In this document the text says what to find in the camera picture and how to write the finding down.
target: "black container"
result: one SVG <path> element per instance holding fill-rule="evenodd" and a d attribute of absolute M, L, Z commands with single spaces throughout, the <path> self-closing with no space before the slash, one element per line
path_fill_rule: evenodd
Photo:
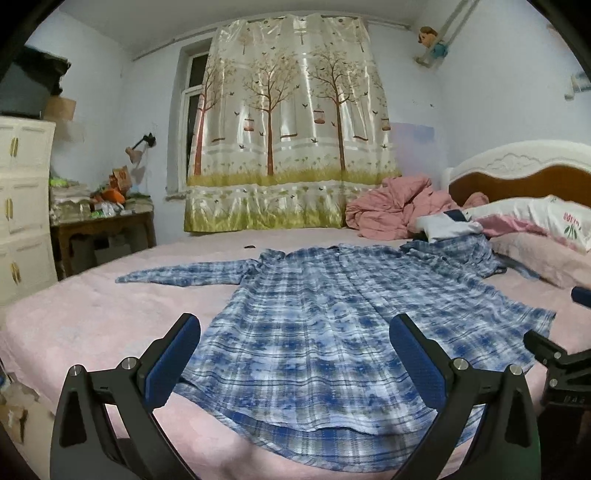
<path fill-rule="evenodd" d="M 0 115 L 43 118 L 51 95 L 70 68 L 66 59 L 24 47 L 0 81 Z"/>

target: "metal screw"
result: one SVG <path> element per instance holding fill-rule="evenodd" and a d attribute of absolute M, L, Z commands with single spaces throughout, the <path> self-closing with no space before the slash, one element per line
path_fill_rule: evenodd
<path fill-rule="evenodd" d="M 137 364 L 138 364 L 138 359 L 133 356 L 129 356 L 121 362 L 121 366 L 123 367 L 123 370 L 131 370 Z"/>
<path fill-rule="evenodd" d="M 83 368 L 82 365 L 73 365 L 68 370 L 68 374 L 73 377 L 77 377 L 78 375 L 80 375 L 82 373 L 82 368 Z"/>
<path fill-rule="evenodd" d="M 513 375 L 521 375 L 523 373 L 523 370 L 521 369 L 521 367 L 519 365 L 509 365 L 509 371 L 513 374 Z"/>
<path fill-rule="evenodd" d="M 463 358 L 456 358 L 453 361 L 453 366 L 456 367 L 458 370 L 467 370 L 470 364 L 467 360 L 464 360 Z"/>

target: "tree print curtain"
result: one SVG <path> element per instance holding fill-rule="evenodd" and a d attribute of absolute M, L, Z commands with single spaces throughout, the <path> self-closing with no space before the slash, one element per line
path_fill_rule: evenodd
<path fill-rule="evenodd" d="M 400 175 L 358 18 L 222 27 L 195 125 L 186 231 L 341 227 L 348 200 Z"/>

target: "stacked clothes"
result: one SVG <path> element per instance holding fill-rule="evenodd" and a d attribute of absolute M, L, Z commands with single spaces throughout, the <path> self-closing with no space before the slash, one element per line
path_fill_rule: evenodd
<path fill-rule="evenodd" d="M 133 210 L 134 213 L 153 212 L 154 204 L 150 195 L 139 192 L 127 192 L 125 210 Z"/>
<path fill-rule="evenodd" d="M 90 220 L 88 186 L 74 180 L 49 180 L 49 218 L 52 225 Z"/>

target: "wooden table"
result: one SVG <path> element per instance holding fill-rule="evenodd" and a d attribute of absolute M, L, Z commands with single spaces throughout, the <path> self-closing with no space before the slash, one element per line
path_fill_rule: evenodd
<path fill-rule="evenodd" d="M 115 217 L 98 218 L 85 222 L 62 223 L 51 227 L 51 236 L 57 239 L 61 252 L 61 261 L 64 266 L 64 274 L 70 277 L 74 274 L 72 260 L 70 258 L 70 238 L 81 235 L 117 235 L 125 228 L 135 225 L 143 225 L 146 230 L 148 248 L 156 246 L 154 222 L 152 212 L 134 213 L 132 215 L 120 215 Z"/>

